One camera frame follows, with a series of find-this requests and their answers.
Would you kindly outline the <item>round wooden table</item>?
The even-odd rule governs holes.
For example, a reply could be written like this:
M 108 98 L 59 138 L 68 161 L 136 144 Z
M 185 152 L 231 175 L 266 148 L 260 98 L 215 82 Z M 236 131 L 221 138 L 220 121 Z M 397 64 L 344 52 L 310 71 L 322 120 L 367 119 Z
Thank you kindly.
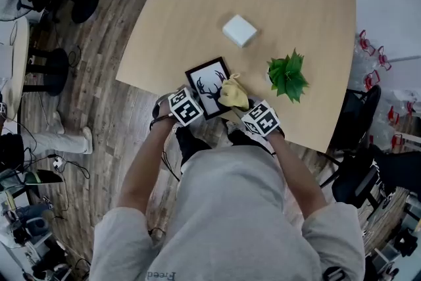
M 9 41 L 0 41 L 0 110 L 6 105 L 7 119 L 14 120 L 22 95 L 46 92 L 58 96 L 69 73 L 64 49 L 44 51 L 29 46 L 30 25 L 26 17 L 14 21 Z

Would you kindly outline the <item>person's black shoe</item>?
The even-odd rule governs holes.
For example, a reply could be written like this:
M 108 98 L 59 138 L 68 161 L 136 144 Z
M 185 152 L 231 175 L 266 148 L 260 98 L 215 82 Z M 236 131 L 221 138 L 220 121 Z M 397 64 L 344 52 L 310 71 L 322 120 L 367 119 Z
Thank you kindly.
M 205 141 L 196 138 L 187 126 L 177 128 L 176 139 L 182 152 L 181 166 L 197 152 L 211 149 L 211 146 Z
M 238 124 L 233 123 L 231 121 L 224 121 L 224 126 L 226 129 L 228 140 L 232 143 L 233 146 L 240 146 L 240 145 L 247 145 L 247 146 L 256 146 L 264 151 L 266 151 L 269 155 L 272 153 L 261 143 L 255 141 L 254 139 L 250 138 L 240 127 Z

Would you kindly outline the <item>yellow cloth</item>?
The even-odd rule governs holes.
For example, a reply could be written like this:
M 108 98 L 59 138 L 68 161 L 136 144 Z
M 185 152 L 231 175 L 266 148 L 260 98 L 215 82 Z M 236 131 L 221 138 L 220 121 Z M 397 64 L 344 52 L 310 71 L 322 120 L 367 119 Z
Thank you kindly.
M 218 102 L 225 107 L 236 107 L 242 111 L 249 110 L 249 98 L 245 88 L 238 82 L 240 73 L 232 74 L 222 81 Z

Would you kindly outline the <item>black folding chair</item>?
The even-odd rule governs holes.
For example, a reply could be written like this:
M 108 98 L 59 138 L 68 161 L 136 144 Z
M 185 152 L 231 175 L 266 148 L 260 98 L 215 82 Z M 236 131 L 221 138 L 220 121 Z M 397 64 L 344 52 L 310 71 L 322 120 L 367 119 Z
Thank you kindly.
M 373 161 L 373 151 L 368 144 L 368 131 L 380 102 L 382 90 L 379 85 L 367 92 L 348 89 L 339 118 L 330 141 L 330 148 L 343 151 L 344 157 L 330 179 L 332 192 L 338 202 L 359 208 L 366 197 L 362 187 L 369 175 Z

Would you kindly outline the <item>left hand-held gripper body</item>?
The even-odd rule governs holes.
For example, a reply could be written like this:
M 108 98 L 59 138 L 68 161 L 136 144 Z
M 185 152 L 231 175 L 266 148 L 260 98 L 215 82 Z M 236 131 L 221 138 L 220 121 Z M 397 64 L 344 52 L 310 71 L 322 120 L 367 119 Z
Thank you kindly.
M 188 126 L 204 115 L 189 87 L 180 88 L 176 93 L 169 95 L 168 103 L 172 116 L 182 126 Z

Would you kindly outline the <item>black board with green edge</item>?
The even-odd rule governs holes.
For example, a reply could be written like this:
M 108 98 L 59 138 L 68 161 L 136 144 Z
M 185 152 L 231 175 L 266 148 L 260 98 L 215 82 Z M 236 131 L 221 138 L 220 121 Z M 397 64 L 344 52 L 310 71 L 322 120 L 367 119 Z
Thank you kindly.
M 26 185 L 43 185 L 43 184 L 59 184 L 63 179 L 50 170 L 35 170 L 27 172 L 24 177 Z

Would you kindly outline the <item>black deer picture frame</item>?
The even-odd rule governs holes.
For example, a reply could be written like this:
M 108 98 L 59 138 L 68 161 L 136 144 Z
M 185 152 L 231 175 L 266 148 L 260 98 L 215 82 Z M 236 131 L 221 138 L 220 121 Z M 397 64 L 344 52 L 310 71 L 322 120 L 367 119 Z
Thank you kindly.
M 222 57 L 196 66 L 185 71 L 190 86 L 199 96 L 199 104 L 204 110 L 206 120 L 227 113 L 230 108 L 219 103 L 220 91 L 224 80 L 228 80 L 230 73 Z

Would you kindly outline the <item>pile of red-handled clear bags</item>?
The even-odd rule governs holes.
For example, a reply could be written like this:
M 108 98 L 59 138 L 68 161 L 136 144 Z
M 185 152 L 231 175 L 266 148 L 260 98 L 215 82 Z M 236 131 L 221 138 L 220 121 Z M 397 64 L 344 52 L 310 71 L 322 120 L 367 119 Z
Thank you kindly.
M 375 47 L 363 30 L 355 37 L 350 89 L 378 92 L 368 142 L 387 151 L 421 151 L 421 134 L 405 131 L 405 122 L 421 123 L 421 56 L 389 60 L 384 46 Z

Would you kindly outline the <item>white box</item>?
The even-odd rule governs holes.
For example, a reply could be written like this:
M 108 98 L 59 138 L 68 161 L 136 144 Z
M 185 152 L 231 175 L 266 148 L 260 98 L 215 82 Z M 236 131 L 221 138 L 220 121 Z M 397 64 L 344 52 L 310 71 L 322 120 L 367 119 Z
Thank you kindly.
M 257 34 L 257 29 L 238 14 L 223 26 L 222 31 L 238 47 L 245 47 Z

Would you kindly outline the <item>green potted plant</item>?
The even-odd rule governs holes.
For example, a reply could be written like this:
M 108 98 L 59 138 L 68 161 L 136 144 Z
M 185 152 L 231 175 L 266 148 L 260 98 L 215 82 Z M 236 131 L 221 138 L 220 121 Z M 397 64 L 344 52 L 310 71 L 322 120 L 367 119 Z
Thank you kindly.
M 271 59 L 267 62 L 267 75 L 271 83 L 271 90 L 276 92 L 276 96 L 286 95 L 289 100 L 301 102 L 304 89 L 309 87 L 307 79 L 302 74 L 304 55 L 296 52 L 283 59 Z

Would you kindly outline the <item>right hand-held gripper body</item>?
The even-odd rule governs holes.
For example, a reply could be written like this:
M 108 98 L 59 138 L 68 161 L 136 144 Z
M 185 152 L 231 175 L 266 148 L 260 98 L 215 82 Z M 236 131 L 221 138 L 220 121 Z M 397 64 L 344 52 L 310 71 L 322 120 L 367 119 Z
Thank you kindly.
M 256 107 L 243 115 L 241 121 L 248 131 L 262 137 L 266 137 L 280 127 L 277 114 L 266 101 L 261 101 Z

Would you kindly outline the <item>black fabric chair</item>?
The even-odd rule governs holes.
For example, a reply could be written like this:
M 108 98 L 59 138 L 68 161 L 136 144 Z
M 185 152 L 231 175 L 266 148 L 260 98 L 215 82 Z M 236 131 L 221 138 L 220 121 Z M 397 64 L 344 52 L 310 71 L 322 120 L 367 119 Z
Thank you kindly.
M 421 202 L 421 152 L 385 153 L 373 144 L 369 149 L 378 166 L 384 195 L 391 195 L 399 187 L 415 193 Z

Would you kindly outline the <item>person's right black shoe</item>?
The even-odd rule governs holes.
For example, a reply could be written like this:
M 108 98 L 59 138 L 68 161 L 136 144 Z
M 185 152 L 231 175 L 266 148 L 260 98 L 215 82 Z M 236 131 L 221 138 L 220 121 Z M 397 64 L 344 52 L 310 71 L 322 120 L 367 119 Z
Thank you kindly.
M 228 140 L 232 143 L 233 146 L 240 146 L 240 145 L 247 145 L 247 146 L 256 146 L 264 151 L 266 151 L 269 155 L 272 153 L 261 143 L 255 141 L 254 139 L 250 138 L 240 127 L 238 124 L 233 123 L 231 121 L 224 121 L 224 126 L 226 129 Z

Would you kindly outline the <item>person's light grey shirt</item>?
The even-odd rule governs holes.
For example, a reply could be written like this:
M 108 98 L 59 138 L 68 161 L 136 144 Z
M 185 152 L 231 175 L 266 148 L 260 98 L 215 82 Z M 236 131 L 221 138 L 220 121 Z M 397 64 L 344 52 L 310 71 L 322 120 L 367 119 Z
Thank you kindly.
M 110 210 L 95 228 L 89 281 L 363 281 L 357 210 L 332 203 L 301 229 L 284 215 L 284 177 L 259 147 L 200 151 L 184 165 L 161 248 L 144 214 Z

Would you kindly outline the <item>person's left black shoe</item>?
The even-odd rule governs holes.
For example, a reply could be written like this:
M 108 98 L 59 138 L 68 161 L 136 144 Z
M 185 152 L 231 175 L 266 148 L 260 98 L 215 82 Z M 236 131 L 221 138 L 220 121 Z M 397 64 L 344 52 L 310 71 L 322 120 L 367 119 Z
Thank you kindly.
M 176 139 L 182 152 L 181 166 L 197 152 L 211 149 L 211 146 L 205 141 L 196 138 L 187 126 L 177 128 Z

